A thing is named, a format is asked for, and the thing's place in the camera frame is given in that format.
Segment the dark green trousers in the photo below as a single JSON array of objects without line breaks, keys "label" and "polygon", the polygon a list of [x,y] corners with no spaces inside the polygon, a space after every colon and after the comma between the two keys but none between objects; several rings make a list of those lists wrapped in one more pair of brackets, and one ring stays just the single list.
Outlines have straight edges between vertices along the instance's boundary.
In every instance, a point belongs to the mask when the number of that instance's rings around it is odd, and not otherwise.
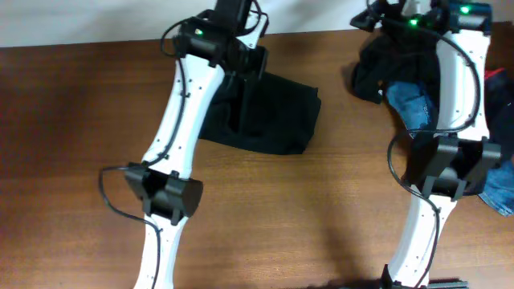
[{"label": "dark green trousers", "polygon": [[227,75],[208,108],[200,137],[272,155],[304,153],[320,113],[318,89],[263,73]]}]

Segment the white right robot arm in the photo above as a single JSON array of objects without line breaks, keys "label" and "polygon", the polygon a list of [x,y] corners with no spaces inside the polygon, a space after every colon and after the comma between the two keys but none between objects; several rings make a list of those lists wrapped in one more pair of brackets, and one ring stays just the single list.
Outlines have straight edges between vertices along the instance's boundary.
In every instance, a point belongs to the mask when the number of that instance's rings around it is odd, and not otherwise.
[{"label": "white right robot arm", "polygon": [[492,34],[492,6],[471,1],[367,2],[351,24],[372,31],[377,23],[436,38],[440,72],[435,128],[408,129],[412,136],[403,177],[396,182],[412,198],[398,248],[379,280],[381,288],[466,288],[464,281],[432,283],[429,271],[452,210],[467,189],[500,163],[485,116],[484,70]]}]

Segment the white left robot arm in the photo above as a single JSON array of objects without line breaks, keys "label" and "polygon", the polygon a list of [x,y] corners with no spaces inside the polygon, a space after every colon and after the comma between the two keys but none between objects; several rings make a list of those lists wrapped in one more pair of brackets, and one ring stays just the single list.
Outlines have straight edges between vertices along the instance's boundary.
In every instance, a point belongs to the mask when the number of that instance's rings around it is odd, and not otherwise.
[{"label": "white left robot arm", "polygon": [[198,208],[203,184],[191,178],[194,150],[208,108],[227,75],[260,74],[257,43],[269,19],[257,1],[218,1],[172,25],[161,51],[176,63],[173,88],[154,140],[140,163],[124,168],[142,203],[145,242],[137,288],[172,288],[182,231]]}]

